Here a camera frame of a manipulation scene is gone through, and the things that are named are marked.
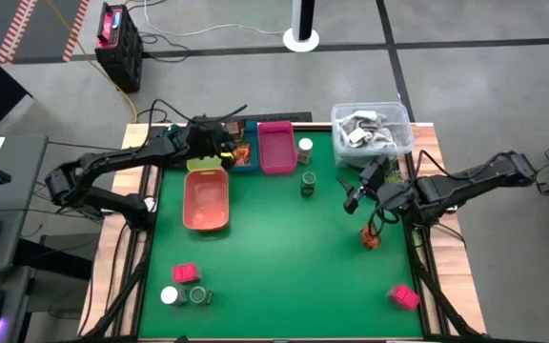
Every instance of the white bottle cap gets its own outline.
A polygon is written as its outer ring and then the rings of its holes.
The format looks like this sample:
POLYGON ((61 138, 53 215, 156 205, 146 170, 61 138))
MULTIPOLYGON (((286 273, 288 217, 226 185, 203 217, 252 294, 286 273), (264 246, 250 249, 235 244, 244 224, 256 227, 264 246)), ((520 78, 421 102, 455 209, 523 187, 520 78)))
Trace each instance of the white bottle cap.
POLYGON ((165 287, 160 293, 160 300, 166 305, 172 305, 179 296, 179 292, 173 286, 165 287))
POLYGON ((302 138, 300 139, 300 142, 298 143, 298 146, 301 150, 309 151, 313 148, 313 141, 309 138, 302 138))

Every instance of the gray floor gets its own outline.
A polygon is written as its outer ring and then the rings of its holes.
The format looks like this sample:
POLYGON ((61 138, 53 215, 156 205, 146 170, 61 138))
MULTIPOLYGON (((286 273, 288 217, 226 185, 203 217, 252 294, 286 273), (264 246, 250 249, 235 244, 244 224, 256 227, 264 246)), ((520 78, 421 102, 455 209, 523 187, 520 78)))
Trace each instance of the gray floor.
MULTIPOLYGON (((171 0, 149 11, 154 24, 177 32, 229 22, 286 30, 290 2, 171 0)), ((388 0, 386 5, 397 42, 549 38, 549 0, 388 0)), ((100 3, 92 1, 81 31, 89 50, 99 11, 100 3)), ((148 30, 142 10, 134 10, 132 17, 148 30)), ((317 1, 315 28, 326 43, 384 40, 374 1, 317 1)), ((174 41, 191 49, 280 46, 279 37, 237 29, 174 41)), ((416 120, 436 123, 450 171, 508 150, 526 153, 536 167, 546 162, 549 46, 401 50, 399 58, 416 120)), ((385 50, 144 63, 142 90, 132 95, 139 110, 162 97, 187 114, 217 114, 247 103, 249 112, 311 111, 318 121, 329 120, 336 103, 397 99, 385 50)), ((121 144, 132 116, 122 97, 86 62, 6 69, 38 100, 9 132, 44 132, 52 140, 107 147, 121 144)), ((81 152, 50 147, 42 174, 81 152)), ((110 183, 110 177, 99 180, 101 186, 110 183)), ((49 206, 35 201, 36 207, 49 206)), ((549 197, 539 196, 535 188, 497 190, 469 202, 459 219, 489 333, 549 342, 549 197)), ((98 232, 93 223, 72 220, 32 216, 26 230, 44 223, 48 234, 98 232)), ((32 329, 43 331, 52 320, 41 318, 32 329)), ((69 326, 77 323, 60 325, 48 339, 70 338, 69 326)), ((43 334, 34 337, 46 340, 43 334)))

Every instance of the orange plate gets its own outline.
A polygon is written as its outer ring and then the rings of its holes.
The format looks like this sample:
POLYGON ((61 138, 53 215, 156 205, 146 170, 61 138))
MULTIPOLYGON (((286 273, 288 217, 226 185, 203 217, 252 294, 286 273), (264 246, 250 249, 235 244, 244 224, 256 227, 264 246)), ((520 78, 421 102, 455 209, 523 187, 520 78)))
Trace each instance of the orange plate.
POLYGON ((228 224, 228 174, 223 170, 186 175, 183 224, 190 230, 216 231, 228 224))

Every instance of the orange object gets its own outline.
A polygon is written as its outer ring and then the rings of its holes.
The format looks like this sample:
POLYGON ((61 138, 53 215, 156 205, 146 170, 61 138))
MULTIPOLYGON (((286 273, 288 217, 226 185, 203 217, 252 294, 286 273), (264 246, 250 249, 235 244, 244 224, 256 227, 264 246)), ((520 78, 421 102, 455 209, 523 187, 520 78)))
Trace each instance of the orange object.
POLYGON ((367 249, 372 250, 380 245, 380 236, 376 233, 374 224, 366 224, 361 228, 361 244, 367 249))
POLYGON ((224 170, 190 171, 186 175, 183 224, 190 230, 217 231, 229 219, 228 174, 224 170))

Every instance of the clear plastic bin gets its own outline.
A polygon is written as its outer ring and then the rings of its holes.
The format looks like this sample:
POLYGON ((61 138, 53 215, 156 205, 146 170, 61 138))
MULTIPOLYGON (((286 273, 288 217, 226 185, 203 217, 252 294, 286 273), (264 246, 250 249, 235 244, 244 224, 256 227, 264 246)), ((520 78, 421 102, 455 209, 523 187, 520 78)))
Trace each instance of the clear plastic bin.
POLYGON ((415 145, 408 112, 398 102, 335 105, 332 108, 332 139, 334 140, 334 157, 337 166, 348 163, 360 167, 370 162, 374 156, 398 156, 412 151, 415 145), (355 111, 376 111, 376 113, 385 114, 387 116, 385 128, 391 131, 396 146, 382 149, 343 147, 336 120, 347 117, 355 111))

